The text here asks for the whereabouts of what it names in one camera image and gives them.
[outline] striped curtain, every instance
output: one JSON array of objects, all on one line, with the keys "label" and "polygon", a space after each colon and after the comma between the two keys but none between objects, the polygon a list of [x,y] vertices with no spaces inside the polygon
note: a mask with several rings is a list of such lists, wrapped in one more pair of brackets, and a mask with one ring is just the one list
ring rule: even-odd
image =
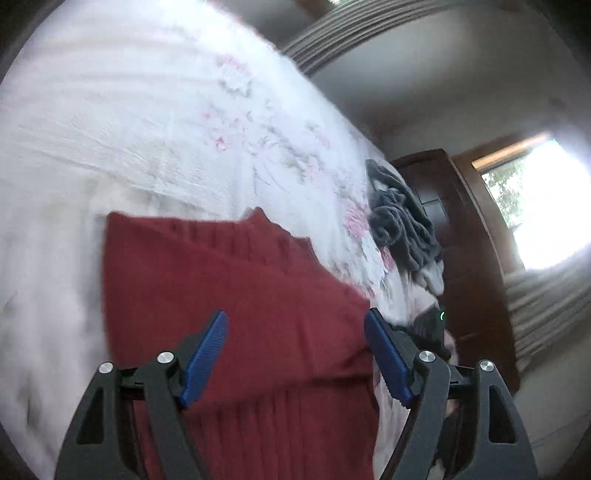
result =
[{"label": "striped curtain", "polygon": [[504,283],[520,370],[576,325],[591,321],[591,245],[553,267],[506,275]]}]

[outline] red garment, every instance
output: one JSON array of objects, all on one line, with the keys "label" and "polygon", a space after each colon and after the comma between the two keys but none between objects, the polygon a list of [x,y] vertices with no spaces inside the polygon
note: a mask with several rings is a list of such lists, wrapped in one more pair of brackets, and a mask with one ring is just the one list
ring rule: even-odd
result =
[{"label": "red garment", "polygon": [[[214,480],[373,477],[369,305],[261,209],[241,222],[108,217],[103,300],[113,360],[141,365],[216,310],[226,344],[185,421]],[[141,403],[150,478],[162,478]]]}]

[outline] dark gray towel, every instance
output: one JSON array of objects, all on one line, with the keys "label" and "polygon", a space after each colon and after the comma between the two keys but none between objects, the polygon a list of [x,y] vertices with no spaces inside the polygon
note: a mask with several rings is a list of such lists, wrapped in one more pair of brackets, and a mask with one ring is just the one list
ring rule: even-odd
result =
[{"label": "dark gray towel", "polygon": [[441,251],[433,224],[408,186],[374,160],[366,161],[369,179],[386,190],[375,190],[369,198],[369,227],[378,247],[387,245],[392,258],[410,271],[417,271]]}]

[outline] blue rubber tip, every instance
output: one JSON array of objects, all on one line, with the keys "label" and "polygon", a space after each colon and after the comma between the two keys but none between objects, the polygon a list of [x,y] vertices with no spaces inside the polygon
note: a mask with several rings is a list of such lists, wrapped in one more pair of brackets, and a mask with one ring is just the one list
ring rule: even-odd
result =
[{"label": "blue rubber tip", "polygon": [[197,351],[189,360],[184,371],[185,386],[178,398],[184,408],[187,408],[203,394],[227,334],[228,317],[224,312],[219,312],[211,322],[199,347],[197,347]]},{"label": "blue rubber tip", "polygon": [[410,371],[379,318],[371,310],[365,315],[364,331],[390,395],[408,408],[414,398],[410,390]]}]

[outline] silver bolt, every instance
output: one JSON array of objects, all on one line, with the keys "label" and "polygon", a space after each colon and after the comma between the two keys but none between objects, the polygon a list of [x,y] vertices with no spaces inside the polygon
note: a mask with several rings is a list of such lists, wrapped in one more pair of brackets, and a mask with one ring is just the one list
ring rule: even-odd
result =
[{"label": "silver bolt", "polygon": [[108,374],[113,371],[113,364],[111,362],[105,362],[99,367],[99,372],[102,374]]},{"label": "silver bolt", "polygon": [[174,360],[174,354],[172,352],[162,352],[156,357],[156,360],[160,364],[169,364]]},{"label": "silver bolt", "polygon": [[482,360],[480,362],[480,368],[485,372],[492,372],[495,369],[495,364],[490,360]]},{"label": "silver bolt", "polygon": [[435,354],[433,352],[430,352],[429,350],[423,350],[420,354],[418,354],[418,357],[423,362],[426,362],[428,364],[435,360]]}]

